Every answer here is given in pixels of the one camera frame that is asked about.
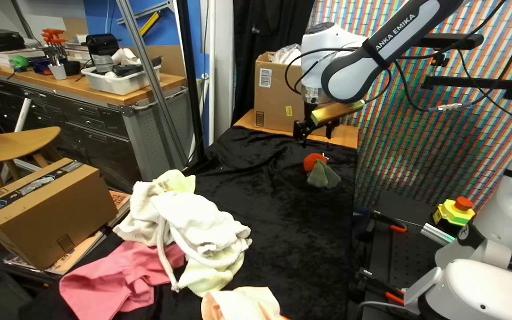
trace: white plastic bin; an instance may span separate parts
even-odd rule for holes
[[[161,65],[154,67],[158,80],[159,77],[161,77],[159,73],[160,67]],[[98,73],[93,73],[94,70],[96,70],[96,67],[86,68],[80,71],[86,76],[92,89],[106,91],[109,93],[114,93],[114,95],[123,96],[149,85],[148,76],[146,75],[145,71],[114,79],[108,78]]]

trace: wooden stool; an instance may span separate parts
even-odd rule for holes
[[[37,162],[41,168],[44,168],[48,166],[48,163],[43,155],[41,155],[41,150],[45,150],[48,154],[61,158],[56,149],[51,145],[51,141],[54,140],[59,133],[59,127],[51,126],[42,129],[0,134],[0,162],[5,162],[15,180],[21,178],[19,169],[13,161],[15,158],[33,154],[32,156],[35,162]],[[4,183],[0,176],[0,188],[3,186]]]

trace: blue wall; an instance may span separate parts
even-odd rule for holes
[[[86,22],[89,34],[102,34],[106,25],[106,9],[108,8],[108,32],[116,38],[122,39],[120,47],[132,47],[134,42],[125,24],[118,24],[116,20],[122,17],[116,0],[84,0],[84,10],[86,12]],[[140,12],[146,8],[160,4],[163,0],[130,0],[132,10]],[[193,52],[195,54],[195,75],[197,79],[201,78],[203,73],[208,73],[209,57],[201,53],[201,8],[199,0],[189,0],[189,22],[191,24],[191,35],[193,42]],[[138,19],[138,25],[143,26],[149,16]],[[175,14],[169,9],[162,11],[162,16],[158,22],[144,37],[146,45],[179,45],[179,34],[177,33],[177,24],[175,23]],[[203,111],[203,131],[204,136],[208,136],[208,94]]]

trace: plastic bag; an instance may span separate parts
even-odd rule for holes
[[[276,51],[276,53],[269,53],[268,59],[270,59],[270,62],[272,63],[279,63],[279,64],[288,64],[293,59],[299,57],[301,55],[301,45],[300,44],[291,44],[286,45],[286,47],[283,47]],[[301,65],[301,59],[297,59],[292,63],[293,65]]]

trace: striped backdrop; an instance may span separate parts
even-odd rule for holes
[[[492,11],[498,0],[474,0],[434,32],[471,32]],[[350,32],[369,36],[398,10],[402,0],[317,0],[310,25],[332,21]],[[480,31],[484,44],[464,52],[473,77],[498,77],[512,52],[512,0]],[[408,55],[431,53],[413,48]],[[456,52],[447,53],[448,67],[436,75],[465,76]],[[479,97],[477,89],[435,87],[420,89],[428,73],[428,60],[402,61],[415,102],[434,107]],[[356,201],[374,205],[380,190],[428,203],[467,196],[477,208],[483,205],[512,158],[512,118],[487,100],[478,107],[444,114],[428,114],[409,107],[400,76],[392,69],[388,91],[361,113],[345,119],[359,126],[359,163]],[[512,76],[512,69],[506,77]],[[381,76],[367,96],[384,86]],[[512,112],[512,101],[492,98]]]

